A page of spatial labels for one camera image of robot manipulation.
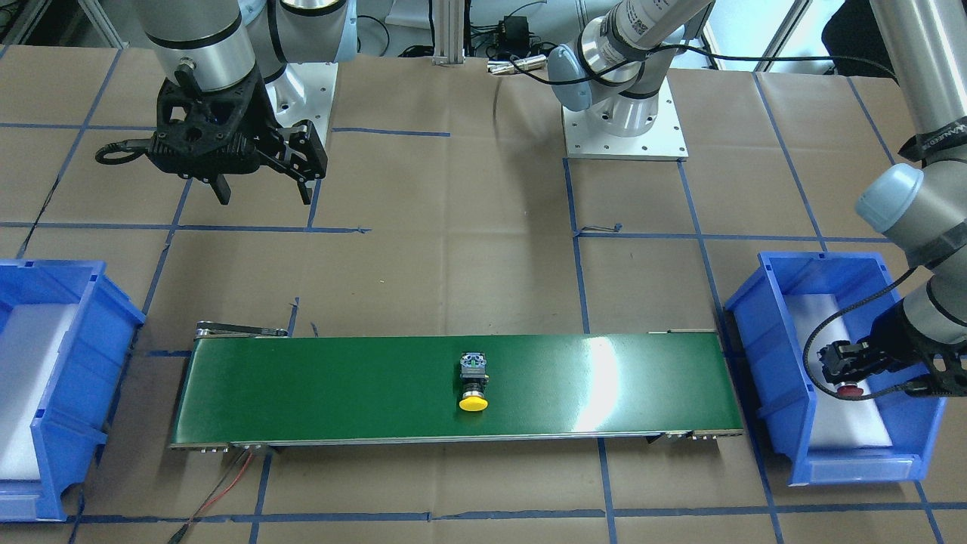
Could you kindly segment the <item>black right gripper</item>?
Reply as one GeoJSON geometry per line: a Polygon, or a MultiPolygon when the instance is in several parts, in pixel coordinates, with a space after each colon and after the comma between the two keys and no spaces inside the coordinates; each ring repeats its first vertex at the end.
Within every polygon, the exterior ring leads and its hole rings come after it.
{"type": "Polygon", "coordinates": [[[222,206],[231,199],[223,175],[268,166],[294,180],[305,206],[327,175],[328,156],[314,122],[281,128],[259,69],[227,88],[204,91],[196,69],[178,68],[172,82],[162,83],[156,109],[149,161],[170,175],[207,179],[222,206]]]}

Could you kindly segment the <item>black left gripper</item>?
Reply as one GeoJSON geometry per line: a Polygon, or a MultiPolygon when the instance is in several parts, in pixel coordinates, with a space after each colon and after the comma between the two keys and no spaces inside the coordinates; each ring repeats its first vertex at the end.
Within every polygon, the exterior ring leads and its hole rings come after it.
{"type": "Polygon", "coordinates": [[[820,349],[826,382],[835,390],[904,390],[911,396],[965,396],[965,332],[937,340],[916,329],[907,316],[911,299],[898,302],[874,320],[860,343],[834,341],[820,349]],[[907,382],[860,385],[922,365],[925,372],[907,382]]]}

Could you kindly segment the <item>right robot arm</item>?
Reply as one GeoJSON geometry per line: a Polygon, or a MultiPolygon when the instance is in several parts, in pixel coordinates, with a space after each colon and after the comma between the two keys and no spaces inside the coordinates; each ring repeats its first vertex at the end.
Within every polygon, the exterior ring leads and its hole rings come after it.
{"type": "Polygon", "coordinates": [[[222,204],[227,175],[290,177],[301,201],[324,179],[338,66],[357,55],[354,1],[137,1],[165,71],[156,130],[130,151],[201,181],[222,204]]]}

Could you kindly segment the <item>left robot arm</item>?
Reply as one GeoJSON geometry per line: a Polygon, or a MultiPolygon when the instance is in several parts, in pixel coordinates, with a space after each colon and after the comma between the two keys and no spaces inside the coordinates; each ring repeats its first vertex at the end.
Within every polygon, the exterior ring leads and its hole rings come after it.
{"type": "MultiPolygon", "coordinates": [[[[705,1],[622,1],[589,22],[578,38],[552,49],[547,84],[568,110],[580,113],[612,97],[650,100],[666,77],[675,46],[670,34],[705,1]]],[[[869,400],[859,382],[881,372],[925,365],[881,390],[914,397],[965,395],[965,10],[959,1],[874,1],[876,24],[916,133],[902,146],[904,162],[880,175],[855,209],[905,252],[909,272],[931,277],[874,320],[856,343],[813,342],[802,348],[802,371],[837,400],[869,400]]]]}

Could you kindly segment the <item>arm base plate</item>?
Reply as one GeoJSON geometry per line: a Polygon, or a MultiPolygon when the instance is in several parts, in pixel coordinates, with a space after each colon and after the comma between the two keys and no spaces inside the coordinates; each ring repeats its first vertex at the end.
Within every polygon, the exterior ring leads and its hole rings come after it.
{"type": "Polygon", "coordinates": [[[338,69],[335,63],[287,65],[286,71],[266,84],[277,123],[288,128],[310,120],[321,144],[327,144],[338,69]]]}
{"type": "Polygon", "coordinates": [[[571,159],[684,161],[690,157],[668,79],[645,100],[621,95],[574,113],[563,107],[565,149],[571,159]]]}

